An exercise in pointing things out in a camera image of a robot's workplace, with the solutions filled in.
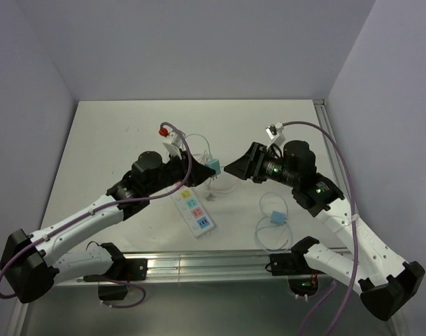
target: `red plug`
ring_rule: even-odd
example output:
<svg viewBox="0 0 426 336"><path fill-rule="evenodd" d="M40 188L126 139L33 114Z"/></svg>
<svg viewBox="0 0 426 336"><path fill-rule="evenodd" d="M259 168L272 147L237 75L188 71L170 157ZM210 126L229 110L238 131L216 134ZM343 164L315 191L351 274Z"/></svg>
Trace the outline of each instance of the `red plug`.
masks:
<svg viewBox="0 0 426 336"><path fill-rule="evenodd" d="M169 131L166 128L162 127L162 128L159 129L158 133L162 137L166 138L168 136L168 134L169 134Z"/></svg>

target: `yellow button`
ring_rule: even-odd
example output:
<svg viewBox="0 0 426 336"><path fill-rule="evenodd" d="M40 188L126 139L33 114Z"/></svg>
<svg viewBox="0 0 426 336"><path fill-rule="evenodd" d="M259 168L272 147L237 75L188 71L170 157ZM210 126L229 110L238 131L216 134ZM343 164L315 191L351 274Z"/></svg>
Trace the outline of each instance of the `yellow button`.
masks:
<svg viewBox="0 0 426 336"><path fill-rule="evenodd" d="M189 190L184 190L180 193L184 200L187 200L191 197L191 192Z"/></svg>

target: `teal connector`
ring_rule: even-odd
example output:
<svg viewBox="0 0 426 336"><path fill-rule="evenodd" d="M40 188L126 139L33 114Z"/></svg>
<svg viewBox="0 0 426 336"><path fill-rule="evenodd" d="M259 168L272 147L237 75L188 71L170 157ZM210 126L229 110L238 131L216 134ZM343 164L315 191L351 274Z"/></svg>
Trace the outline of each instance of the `teal connector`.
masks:
<svg viewBox="0 0 426 336"><path fill-rule="evenodd" d="M211 159L205 164L208 168L215 170L215 176L220 174L220 163L218 159Z"/></svg>

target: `white cord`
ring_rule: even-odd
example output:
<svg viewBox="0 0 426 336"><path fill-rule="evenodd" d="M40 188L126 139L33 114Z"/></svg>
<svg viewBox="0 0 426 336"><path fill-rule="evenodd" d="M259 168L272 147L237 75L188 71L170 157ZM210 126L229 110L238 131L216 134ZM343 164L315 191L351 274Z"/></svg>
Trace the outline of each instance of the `white cord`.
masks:
<svg viewBox="0 0 426 336"><path fill-rule="evenodd" d="M213 155L211 154L211 146L210 143L208 141L208 139L198 133L191 133L187 136L185 136L185 139L188 137L192 137L192 136L196 136L196 137L201 137L202 139L205 140L206 145L208 146L208 150L205 150L203 154L193 154L192 156L197 156L200 157L199 158L199 163L201 163L202 165L205 165L208 161L213 159ZM239 179L235 178L235 182L233 182L233 184L231 184L230 186L226 187L226 188L214 188L211 186L211 182L216 180L217 176L214 176L212 178L209 178L207 181L205 181L204 185L205 185L205 189L206 192L215 192L217 194L230 194L232 192L234 192L234 190L236 189L235 187L237 187L238 183L239 183Z"/></svg>
<svg viewBox="0 0 426 336"><path fill-rule="evenodd" d="M254 233L254 235L253 235L253 236L254 236L254 238L255 238L255 243L258 245L258 247L259 247L260 249L262 249L263 251L266 251L267 253L270 253L270 254L286 253L287 251L289 251L290 246L292 245L292 241L293 241L293 233L292 233L292 229L290 229L290 226L289 226L287 223L284 223L284 224L282 224L282 225L268 225L268 226L264 226L264 227L259 227L259 226L260 226L260 223L261 223L264 219L266 219L266 218L268 218L268 219L270 220L270 217L267 217L267 216L262 217L262 218L260 219L260 221L259 221L259 222L257 223L257 225L256 225L255 233ZM258 235L259 231L261 231L261 230L263 230L263 229L268 229L268 228L279 228L279 227L281 227L281 226L284 226L284 230L280 233L280 236L279 236L279 237L281 237L281 235L284 233L284 231L289 230L290 237L291 237L292 239L287 239L287 240L285 241L285 243L284 243L283 245L281 245L281 246L280 246L279 248L277 248L277 249L272 249L272 248L269 248L269 247L265 246L265 245L261 242L261 240L260 240L260 238L259 238L259 235Z"/></svg>
<svg viewBox="0 0 426 336"><path fill-rule="evenodd" d="M292 232L292 229L290 228L290 226L287 224L287 223L284 223L284 224L282 224L282 225L268 225L268 226L264 226L264 227L260 227L260 224L261 224L261 222L264 220L264 219L266 219L266 218L268 218L269 220L270 220L270 216L268 216L266 213L264 213L263 212L263 210L262 210L262 199L266 196L266 195L270 195L270 194L272 194L272 195L275 195L275 196L277 196L277 197L279 197L279 198L281 198L282 200L283 200L283 202L284 202L284 205L285 205L285 213L286 213L286 215L288 214L288 211L289 211L289 209L288 209L288 207L287 207L287 202L284 200L284 198L282 198L279 194L277 194L276 192L266 192L265 194L263 194L263 196L261 196L261 199L260 199L260 211L261 211L261 213L264 215L264 217L262 217L261 219L260 219L260 221L257 223L257 225L256 225L256 228L255 228L255 233L254 233L254 239L255 239L255 243L259 246L259 248L260 249L262 249L263 251L266 251L267 253L270 253L270 254L279 254L279 253L285 253L285 252L287 252L287 251L289 251L289 249L290 249L290 247L291 247L291 245L292 245L292 243L293 243L293 240L294 240L294 235L293 235L293 232ZM284 226L284 230L280 233L280 235L279 235L279 237L281 237L281 235L284 233L284 231L286 231L286 230L289 230L289 233L290 233L290 239L287 239L286 240L286 242L283 244L283 245L281 245L279 248L277 248L277 249L272 249L272 248L269 248L269 247L267 247L267 246L265 246L262 242L261 242L261 240L260 240L260 237L259 237L259 235L258 235L258 233L259 233L259 231L261 231L261 230L263 230L263 229L267 229L267 228L279 228L280 226Z"/></svg>

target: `cable plug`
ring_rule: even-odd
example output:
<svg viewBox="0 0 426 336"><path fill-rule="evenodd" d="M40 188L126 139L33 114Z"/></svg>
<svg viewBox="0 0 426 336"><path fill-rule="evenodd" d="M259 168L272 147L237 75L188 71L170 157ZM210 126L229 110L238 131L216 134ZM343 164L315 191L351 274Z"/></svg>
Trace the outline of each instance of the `cable plug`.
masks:
<svg viewBox="0 0 426 336"><path fill-rule="evenodd" d="M270 223L282 225L285 223L286 214L279 212L279 211L272 211L271 217L270 217Z"/></svg>
<svg viewBox="0 0 426 336"><path fill-rule="evenodd" d="M215 170L215 175L212 177L216 177L217 175L220 174L220 163L218 159L213 159L210 158L208 161L206 161L205 164L208 168L214 169Z"/></svg>

